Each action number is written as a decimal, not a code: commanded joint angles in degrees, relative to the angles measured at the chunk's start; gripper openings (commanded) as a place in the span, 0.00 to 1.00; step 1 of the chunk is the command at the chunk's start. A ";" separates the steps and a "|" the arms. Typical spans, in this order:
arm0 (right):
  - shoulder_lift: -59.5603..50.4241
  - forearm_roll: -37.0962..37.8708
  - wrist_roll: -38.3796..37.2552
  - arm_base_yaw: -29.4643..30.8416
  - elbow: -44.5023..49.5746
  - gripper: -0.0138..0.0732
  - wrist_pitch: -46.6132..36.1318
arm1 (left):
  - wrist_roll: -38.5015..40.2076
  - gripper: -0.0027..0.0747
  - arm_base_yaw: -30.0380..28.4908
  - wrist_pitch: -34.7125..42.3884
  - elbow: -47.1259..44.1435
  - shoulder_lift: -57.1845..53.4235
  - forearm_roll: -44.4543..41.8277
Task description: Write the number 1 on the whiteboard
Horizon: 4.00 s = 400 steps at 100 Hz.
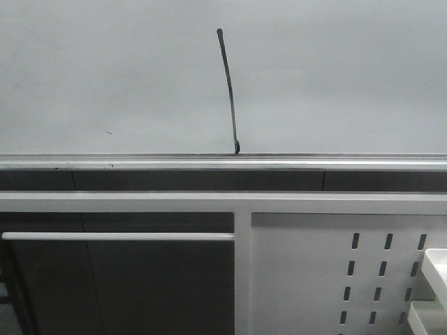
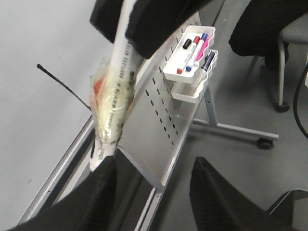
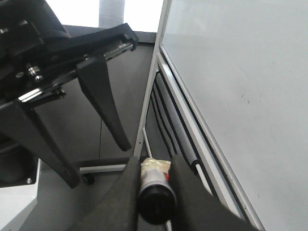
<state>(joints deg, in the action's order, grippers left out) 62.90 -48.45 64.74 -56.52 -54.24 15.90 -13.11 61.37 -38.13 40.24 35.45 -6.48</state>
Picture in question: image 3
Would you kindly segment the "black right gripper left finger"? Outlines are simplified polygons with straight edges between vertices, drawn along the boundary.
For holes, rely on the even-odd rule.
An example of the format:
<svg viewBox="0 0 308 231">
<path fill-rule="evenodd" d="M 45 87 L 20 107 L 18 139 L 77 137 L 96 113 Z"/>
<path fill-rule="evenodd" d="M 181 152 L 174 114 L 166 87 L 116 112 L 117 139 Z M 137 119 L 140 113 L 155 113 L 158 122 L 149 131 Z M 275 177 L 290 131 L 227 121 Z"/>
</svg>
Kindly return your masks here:
<svg viewBox="0 0 308 231">
<path fill-rule="evenodd" d="M 138 224 L 137 197 L 141 184 L 139 158 L 133 156 L 96 207 L 75 223 L 71 231 L 135 231 Z"/>
</svg>

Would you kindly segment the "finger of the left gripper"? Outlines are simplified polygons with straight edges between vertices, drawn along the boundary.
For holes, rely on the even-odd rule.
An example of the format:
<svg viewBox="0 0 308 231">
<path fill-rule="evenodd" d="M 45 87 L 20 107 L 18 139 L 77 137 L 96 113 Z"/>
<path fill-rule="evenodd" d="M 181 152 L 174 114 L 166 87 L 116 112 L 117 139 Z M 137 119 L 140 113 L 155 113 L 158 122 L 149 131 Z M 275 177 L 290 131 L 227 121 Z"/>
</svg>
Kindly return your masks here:
<svg viewBox="0 0 308 231">
<path fill-rule="evenodd" d="M 71 188 L 79 185 L 79 174 L 29 105 L 18 100 L 1 105 L 0 133 L 40 158 Z"/>
</svg>

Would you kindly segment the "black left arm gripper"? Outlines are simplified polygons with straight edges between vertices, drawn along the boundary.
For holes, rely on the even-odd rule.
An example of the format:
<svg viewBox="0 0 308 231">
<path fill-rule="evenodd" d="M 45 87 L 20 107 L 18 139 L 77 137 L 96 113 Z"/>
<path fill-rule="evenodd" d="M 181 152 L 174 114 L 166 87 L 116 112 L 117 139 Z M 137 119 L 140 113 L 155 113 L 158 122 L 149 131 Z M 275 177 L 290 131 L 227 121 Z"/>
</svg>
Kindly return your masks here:
<svg viewBox="0 0 308 231">
<path fill-rule="evenodd" d="M 83 94 L 122 151 L 131 144 L 117 113 L 107 61 L 135 50 L 138 37 L 128 24 L 72 37 L 44 0 L 0 3 L 0 101 L 31 105 L 62 95 L 77 78 Z"/>
</svg>

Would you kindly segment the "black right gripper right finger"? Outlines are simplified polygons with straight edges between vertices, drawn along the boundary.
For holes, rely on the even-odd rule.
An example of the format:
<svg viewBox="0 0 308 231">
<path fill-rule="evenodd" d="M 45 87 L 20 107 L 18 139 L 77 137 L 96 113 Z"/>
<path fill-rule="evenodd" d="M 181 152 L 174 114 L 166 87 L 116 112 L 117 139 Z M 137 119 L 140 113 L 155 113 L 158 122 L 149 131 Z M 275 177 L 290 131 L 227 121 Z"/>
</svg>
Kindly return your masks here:
<svg viewBox="0 0 308 231">
<path fill-rule="evenodd" d="M 169 183 L 177 198 L 174 231 L 256 231 L 212 196 L 181 155 L 172 157 Z"/>
</svg>

